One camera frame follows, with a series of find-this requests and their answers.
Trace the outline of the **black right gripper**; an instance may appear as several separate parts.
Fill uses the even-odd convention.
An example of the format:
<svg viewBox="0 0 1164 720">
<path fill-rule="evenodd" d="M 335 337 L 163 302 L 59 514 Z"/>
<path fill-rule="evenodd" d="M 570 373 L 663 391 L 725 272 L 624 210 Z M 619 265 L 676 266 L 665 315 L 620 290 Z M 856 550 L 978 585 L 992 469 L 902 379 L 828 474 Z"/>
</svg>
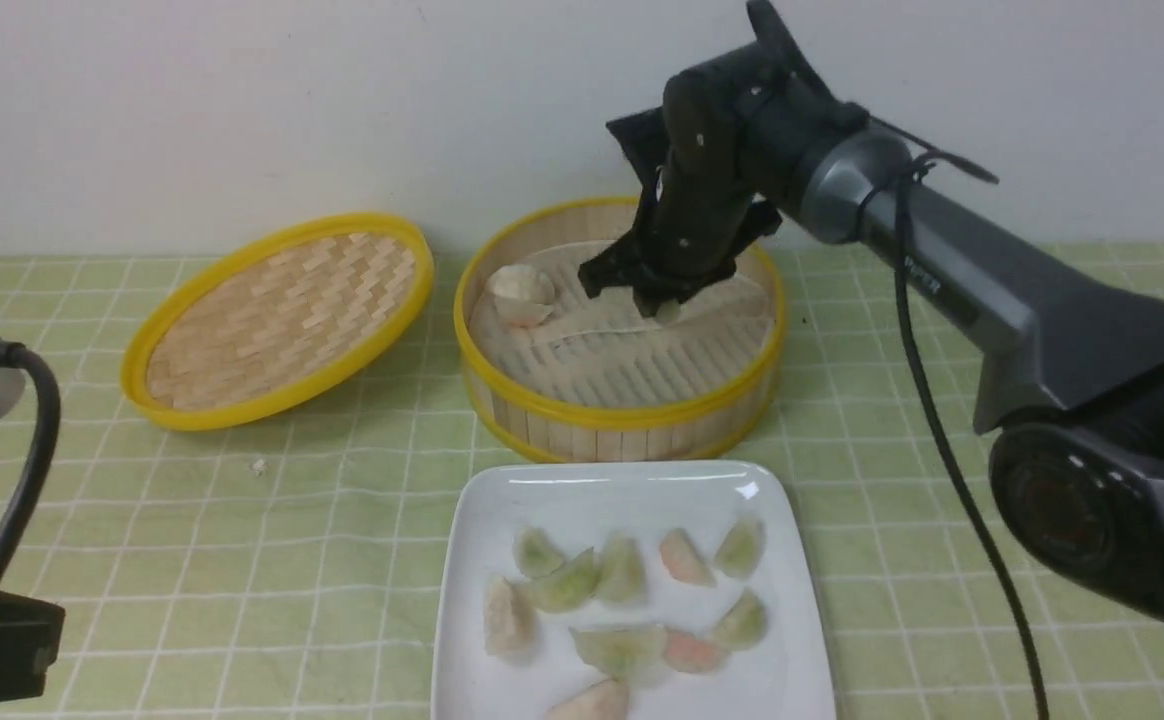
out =
<svg viewBox="0 0 1164 720">
<path fill-rule="evenodd" d="M 738 169 L 738 83 L 718 67 L 682 70 L 666 81 L 661 109 L 670 140 L 655 186 L 643 187 L 629 231 L 579 265 L 587 299 L 629 288 L 654 319 L 666 300 L 722 307 L 732 300 L 737 259 L 782 224 Z"/>
</svg>

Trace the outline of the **black arm base block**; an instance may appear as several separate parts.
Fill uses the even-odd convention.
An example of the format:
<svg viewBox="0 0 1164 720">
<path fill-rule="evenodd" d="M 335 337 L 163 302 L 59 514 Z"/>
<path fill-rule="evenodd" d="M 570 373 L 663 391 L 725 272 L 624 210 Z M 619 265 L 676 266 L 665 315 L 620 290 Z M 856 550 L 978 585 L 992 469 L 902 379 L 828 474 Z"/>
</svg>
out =
<svg viewBox="0 0 1164 720">
<path fill-rule="evenodd" d="M 47 692 L 65 619 L 66 611 L 56 603 L 0 591 L 0 703 Z"/>
</svg>

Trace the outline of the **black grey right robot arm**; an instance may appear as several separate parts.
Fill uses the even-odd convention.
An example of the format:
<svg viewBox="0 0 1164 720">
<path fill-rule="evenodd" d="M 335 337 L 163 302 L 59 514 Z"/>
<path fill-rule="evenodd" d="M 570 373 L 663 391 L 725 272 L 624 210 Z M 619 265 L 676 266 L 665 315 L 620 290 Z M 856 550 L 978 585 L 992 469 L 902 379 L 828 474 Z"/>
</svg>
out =
<svg viewBox="0 0 1164 720">
<path fill-rule="evenodd" d="M 998 430 L 1001 516 L 1053 573 L 1164 623 L 1164 299 L 1096 281 L 922 183 L 972 161 L 833 97 L 769 1 L 751 44 L 665 83 L 608 131 L 643 184 L 629 231 L 579 268 L 643 316 L 736 273 L 789 218 L 860 243 L 981 352 L 972 427 Z"/>
</svg>

